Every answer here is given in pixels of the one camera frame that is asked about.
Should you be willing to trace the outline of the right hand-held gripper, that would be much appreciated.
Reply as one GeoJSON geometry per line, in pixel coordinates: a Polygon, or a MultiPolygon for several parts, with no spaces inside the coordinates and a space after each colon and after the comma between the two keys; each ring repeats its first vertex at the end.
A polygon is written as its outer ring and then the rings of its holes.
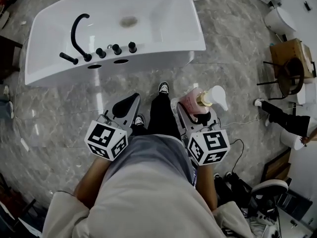
{"type": "Polygon", "coordinates": [[[179,98],[170,101],[172,112],[179,128],[185,130],[184,144],[192,161],[197,166],[221,162],[230,150],[227,132],[220,128],[219,120],[214,109],[205,115],[208,118],[204,125],[193,121],[179,98]]]}

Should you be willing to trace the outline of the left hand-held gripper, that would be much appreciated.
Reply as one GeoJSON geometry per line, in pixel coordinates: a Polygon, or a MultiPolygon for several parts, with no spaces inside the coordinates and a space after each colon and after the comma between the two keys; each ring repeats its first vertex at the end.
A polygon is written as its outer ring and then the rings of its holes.
{"type": "Polygon", "coordinates": [[[97,120],[91,121],[84,142],[92,154],[109,161],[120,155],[128,146],[131,124],[138,113],[140,101],[140,94],[134,93],[116,103],[112,112],[106,110],[97,120]]]}

